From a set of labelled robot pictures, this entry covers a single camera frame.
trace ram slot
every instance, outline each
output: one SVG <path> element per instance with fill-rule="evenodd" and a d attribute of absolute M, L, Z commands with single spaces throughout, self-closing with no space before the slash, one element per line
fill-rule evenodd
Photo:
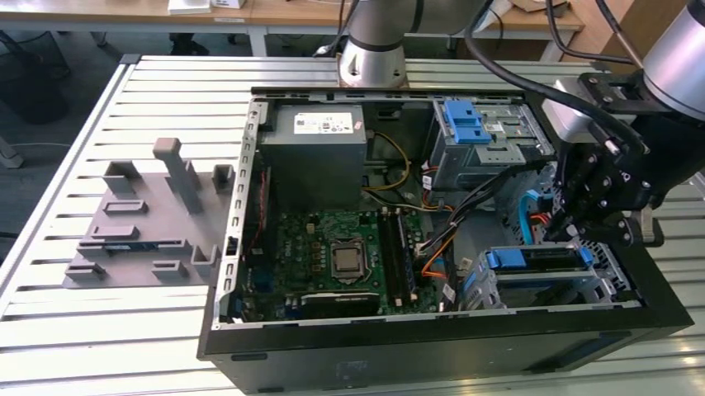
<path fill-rule="evenodd" d="M 407 267 L 411 270 L 411 258 L 409 257 L 407 249 L 405 249 L 406 244 L 399 226 L 399 216 L 395 213 L 379 213 L 377 224 L 389 303 L 395 307 L 401 307 L 411 301 L 413 289 L 410 289 L 407 278 Z"/>

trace gray plastic stand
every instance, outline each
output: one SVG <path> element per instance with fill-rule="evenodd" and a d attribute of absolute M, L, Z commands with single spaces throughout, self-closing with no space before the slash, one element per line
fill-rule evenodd
<path fill-rule="evenodd" d="M 178 139 L 158 139 L 154 156 L 168 174 L 140 174 L 131 161 L 106 170 L 108 190 L 66 288 L 203 285 L 223 250 L 232 166 L 198 174 L 179 156 Z"/>

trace yellow cable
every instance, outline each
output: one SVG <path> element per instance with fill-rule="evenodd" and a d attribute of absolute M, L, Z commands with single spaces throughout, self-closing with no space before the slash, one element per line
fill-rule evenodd
<path fill-rule="evenodd" d="M 402 184 L 405 184 L 406 179 L 409 178 L 409 173 L 411 173 L 411 167 L 409 165 L 409 157 L 406 156 L 405 150 L 402 150 L 399 145 L 394 142 L 393 138 L 386 136 L 382 132 L 374 132 L 374 134 L 378 134 L 382 138 L 385 138 L 385 140 L 394 146 L 397 151 L 399 151 L 401 156 L 405 158 L 405 165 L 406 165 L 405 175 L 399 179 L 399 181 L 397 181 L 395 183 L 390 184 L 389 186 L 371 186 L 371 187 L 363 187 L 362 188 L 365 191 L 385 191 L 385 190 L 391 190 L 393 188 L 395 188 L 395 187 L 401 186 Z"/>

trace power supply label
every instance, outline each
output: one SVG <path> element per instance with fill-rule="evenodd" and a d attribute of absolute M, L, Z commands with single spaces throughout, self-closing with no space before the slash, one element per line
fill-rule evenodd
<path fill-rule="evenodd" d="M 298 113 L 294 117 L 295 134 L 351 134 L 353 113 Z"/>

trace black trash bin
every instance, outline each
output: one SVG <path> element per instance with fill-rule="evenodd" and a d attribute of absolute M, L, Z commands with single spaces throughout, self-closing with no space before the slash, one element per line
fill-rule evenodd
<path fill-rule="evenodd" d="M 51 31 L 3 31 L 0 42 L 9 52 L 20 50 L 35 54 L 52 79 L 59 80 L 71 74 Z"/>
<path fill-rule="evenodd" d="M 0 55 L 0 100 L 30 124 L 46 124 L 67 114 L 67 100 L 36 54 Z"/>

